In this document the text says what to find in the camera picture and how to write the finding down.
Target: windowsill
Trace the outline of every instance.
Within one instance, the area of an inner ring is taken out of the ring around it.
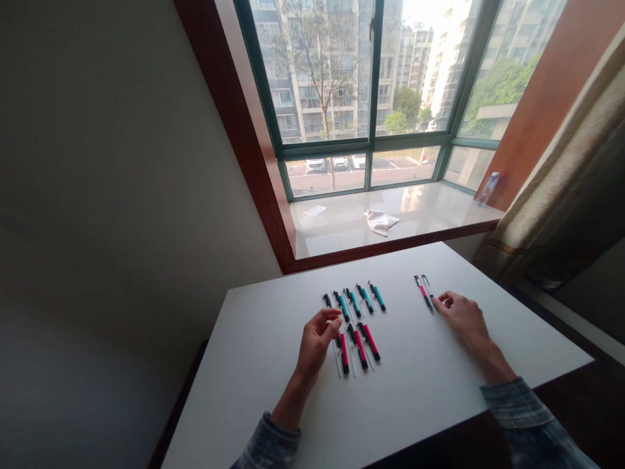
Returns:
[[[327,209],[314,218],[303,214],[315,205]],[[489,206],[476,207],[472,196],[440,182],[294,202],[290,209],[296,259],[498,221],[504,215]],[[388,237],[369,229],[364,216],[369,209],[400,218]],[[464,235],[459,231],[456,237]]]

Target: paper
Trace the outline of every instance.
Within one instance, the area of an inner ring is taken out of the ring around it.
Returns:
[[[399,218],[387,215],[379,210],[368,210],[365,212],[365,216],[371,231],[382,236],[388,236],[387,231],[389,228],[399,221]]]
[[[324,207],[322,205],[315,205],[314,207],[306,210],[304,212],[304,215],[308,215],[308,216],[312,216],[312,217],[316,217],[317,215],[319,215],[321,212],[323,212],[327,207]]]

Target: window pane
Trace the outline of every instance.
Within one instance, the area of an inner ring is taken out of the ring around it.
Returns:
[[[374,0],[249,1],[283,143],[368,136]]]
[[[504,0],[459,136],[501,140],[566,0]]]
[[[447,130],[480,4],[384,3],[376,135]]]
[[[372,186],[431,179],[441,147],[393,150],[373,154]]]
[[[443,179],[477,191],[494,154],[493,150],[454,147]]]
[[[365,187],[364,153],[286,162],[293,197]]]

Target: white car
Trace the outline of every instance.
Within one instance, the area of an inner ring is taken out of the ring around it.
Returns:
[[[365,155],[353,155],[352,156],[352,163],[354,164],[354,168],[356,169],[360,169],[362,167],[365,167],[365,165],[367,164],[367,159],[365,158]]]
[[[318,158],[316,160],[306,160],[306,172],[327,173],[327,159]]]
[[[334,158],[332,158],[332,160],[334,161],[334,168],[338,169],[338,168],[344,168],[344,169],[349,169],[350,165],[347,162],[347,157],[345,156],[336,156]]]

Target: parking lot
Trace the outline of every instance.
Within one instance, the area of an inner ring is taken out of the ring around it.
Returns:
[[[429,179],[434,172],[436,159],[427,160],[427,157],[438,156],[438,150],[432,154],[422,154],[420,149],[401,150],[387,153],[379,153],[373,158],[373,172],[371,184],[382,186],[398,182],[410,182]],[[293,190],[294,197],[314,195],[343,190],[358,189],[365,186],[365,165],[360,167],[354,164],[354,158],[347,157],[348,166],[344,167],[335,162],[334,181],[332,181],[330,163],[332,158],[326,158],[326,167],[323,170],[307,170],[306,160],[288,162],[288,179]]]

